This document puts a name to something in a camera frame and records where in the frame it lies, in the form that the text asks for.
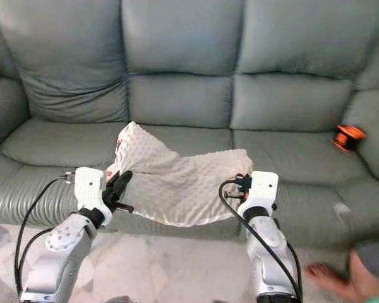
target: person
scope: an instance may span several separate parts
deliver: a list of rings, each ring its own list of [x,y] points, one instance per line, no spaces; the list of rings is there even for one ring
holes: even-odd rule
[[[349,279],[324,263],[308,265],[308,278],[319,287],[351,302],[379,303],[379,241],[358,244],[349,255]]]

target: sofa armrest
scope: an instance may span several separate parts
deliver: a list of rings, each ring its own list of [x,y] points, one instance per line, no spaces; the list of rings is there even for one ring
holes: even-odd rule
[[[0,77],[0,143],[28,117],[27,97],[21,84]]]
[[[366,133],[358,146],[373,175],[379,179],[379,91],[358,93],[352,100],[344,122],[359,127]]]

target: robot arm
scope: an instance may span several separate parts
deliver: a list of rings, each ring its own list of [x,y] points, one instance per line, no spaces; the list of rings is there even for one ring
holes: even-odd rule
[[[115,175],[105,184],[104,172],[80,167],[75,174],[78,213],[72,213],[49,234],[45,250],[27,280],[21,302],[67,303],[76,283],[81,262],[89,254],[101,225],[107,225],[117,208],[133,211],[132,206],[116,203],[132,173]]]
[[[278,175],[255,171],[251,178],[243,177],[234,182],[240,185],[243,196],[246,195],[246,200],[240,204],[237,214],[260,236],[296,281],[296,260],[288,248],[285,236],[272,218],[276,209],[274,201]],[[247,231],[247,254],[252,262],[253,288],[257,303],[301,302],[283,268],[250,231]]]

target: marble floor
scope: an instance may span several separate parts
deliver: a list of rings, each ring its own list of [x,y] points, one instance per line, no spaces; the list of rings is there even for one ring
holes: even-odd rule
[[[39,230],[27,228],[25,239]],[[0,303],[18,302],[13,258],[18,227],[0,225]],[[45,237],[32,246],[24,280]],[[302,264],[343,268],[346,252],[297,249]],[[71,301],[103,303],[128,295],[137,303],[250,303],[250,261],[244,244],[100,233],[84,260]],[[304,279],[305,303],[341,302]]]

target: white fleece blanket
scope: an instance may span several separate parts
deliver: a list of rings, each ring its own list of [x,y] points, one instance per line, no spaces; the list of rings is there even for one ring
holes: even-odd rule
[[[121,202],[133,205],[137,215],[177,227],[229,218],[219,199],[219,186],[253,168],[246,150],[180,157],[135,122],[120,132],[115,154],[107,176],[133,172]],[[236,200],[230,203],[237,207]]]

